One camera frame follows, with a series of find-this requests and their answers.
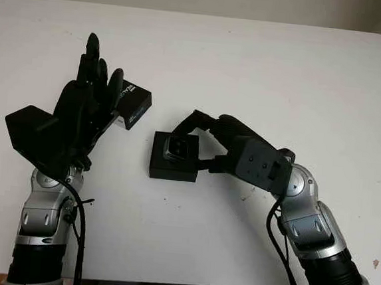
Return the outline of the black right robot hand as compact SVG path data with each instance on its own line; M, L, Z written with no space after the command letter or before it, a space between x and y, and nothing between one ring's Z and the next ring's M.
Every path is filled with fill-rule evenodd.
M269 148L273 148L259 134L237 118L228 114L223 114L215 119L207 114L194 110L184 121L173 130L172 134L176 136L185 136L193 132L196 128L209 131L214 138L226 149L231 147L233 140L238 136L252 137L264 143Z

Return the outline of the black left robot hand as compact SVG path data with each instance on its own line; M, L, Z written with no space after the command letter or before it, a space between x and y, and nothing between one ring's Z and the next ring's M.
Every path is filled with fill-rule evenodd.
M86 52L80 57L77 77L63 88L53 114L66 128L65 156L69 164L83 171L92 166L89 153L118 115L116 109L124 86L121 68L108 76L99 47L99 38L91 33Z

